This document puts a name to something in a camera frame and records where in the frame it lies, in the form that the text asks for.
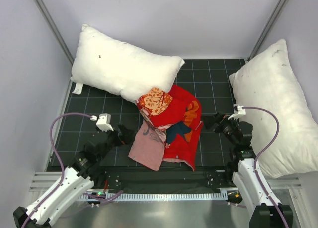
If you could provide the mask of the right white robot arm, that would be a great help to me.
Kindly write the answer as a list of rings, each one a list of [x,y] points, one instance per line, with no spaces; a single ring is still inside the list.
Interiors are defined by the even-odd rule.
[[[249,212],[251,228],[290,228],[293,211],[273,193],[261,172],[258,159],[251,145],[252,124],[240,122],[238,114],[202,116],[206,129],[222,133],[233,145],[230,162],[225,167],[224,181],[238,189],[238,198],[228,196],[228,203],[238,206],[244,202]]]

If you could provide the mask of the red patterned pillowcase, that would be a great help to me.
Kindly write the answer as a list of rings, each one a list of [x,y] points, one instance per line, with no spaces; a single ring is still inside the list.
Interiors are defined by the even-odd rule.
[[[185,163],[195,170],[202,106],[182,87],[170,92],[152,88],[136,100],[143,123],[135,135],[128,157],[158,171],[163,162]]]

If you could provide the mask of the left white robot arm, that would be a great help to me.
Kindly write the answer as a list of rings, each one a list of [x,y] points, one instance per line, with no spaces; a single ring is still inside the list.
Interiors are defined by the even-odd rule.
[[[105,176],[100,168],[101,162],[114,148],[128,145],[135,132],[123,124],[119,131],[107,131],[106,140],[100,143],[88,141],[78,152],[58,180],[28,207],[18,207],[13,212],[18,228],[50,228],[64,211],[83,193],[91,188],[101,188]]]

